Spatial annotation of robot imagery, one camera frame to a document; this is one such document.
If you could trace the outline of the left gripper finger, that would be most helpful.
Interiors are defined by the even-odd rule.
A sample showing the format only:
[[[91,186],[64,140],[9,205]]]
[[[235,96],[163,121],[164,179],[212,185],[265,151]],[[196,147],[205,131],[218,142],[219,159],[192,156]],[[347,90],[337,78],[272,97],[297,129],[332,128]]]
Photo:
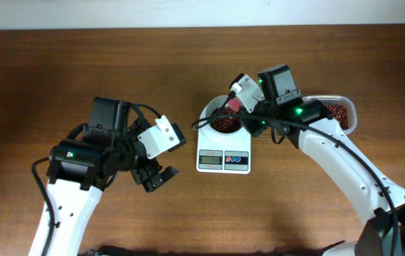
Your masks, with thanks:
[[[175,175],[179,173],[179,170],[172,167],[168,166],[165,168],[164,171],[161,173],[157,173],[151,178],[147,178],[143,183],[143,187],[147,193],[154,192],[157,188],[162,186],[164,183],[172,179]]]
[[[162,169],[161,165],[145,165],[140,166],[136,169],[130,170],[134,182],[139,184],[144,183],[157,183],[161,180],[160,171]]]

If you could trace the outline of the pink measuring scoop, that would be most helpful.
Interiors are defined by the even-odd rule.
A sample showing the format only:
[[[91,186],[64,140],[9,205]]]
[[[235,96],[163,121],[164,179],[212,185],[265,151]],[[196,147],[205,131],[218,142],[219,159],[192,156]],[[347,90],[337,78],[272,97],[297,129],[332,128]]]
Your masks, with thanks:
[[[242,107],[242,103],[235,97],[227,102],[227,106],[234,112],[238,112]]]

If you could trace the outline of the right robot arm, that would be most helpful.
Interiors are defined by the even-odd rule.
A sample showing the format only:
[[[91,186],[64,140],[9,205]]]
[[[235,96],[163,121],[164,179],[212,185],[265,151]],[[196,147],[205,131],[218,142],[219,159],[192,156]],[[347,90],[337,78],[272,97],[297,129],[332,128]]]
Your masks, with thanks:
[[[230,86],[241,120],[254,137],[267,127],[312,158],[351,202],[363,224],[355,242],[323,255],[405,255],[405,188],[384,175],[346,136],[318,98],[303,99],[287,65],[239,75]]]

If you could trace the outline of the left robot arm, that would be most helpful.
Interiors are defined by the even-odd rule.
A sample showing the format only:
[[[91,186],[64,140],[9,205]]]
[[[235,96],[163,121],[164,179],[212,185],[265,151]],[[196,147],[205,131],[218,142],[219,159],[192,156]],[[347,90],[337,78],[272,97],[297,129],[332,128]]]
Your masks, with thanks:
[[[94,209],[119,172],[130,172],[147,193],[178,173],[157,157],[185,144],[182,131],[161,114],[151,125],[142,108],[95,97],[89,122],[33,162],[44,206],[30,255],[76,255]]]

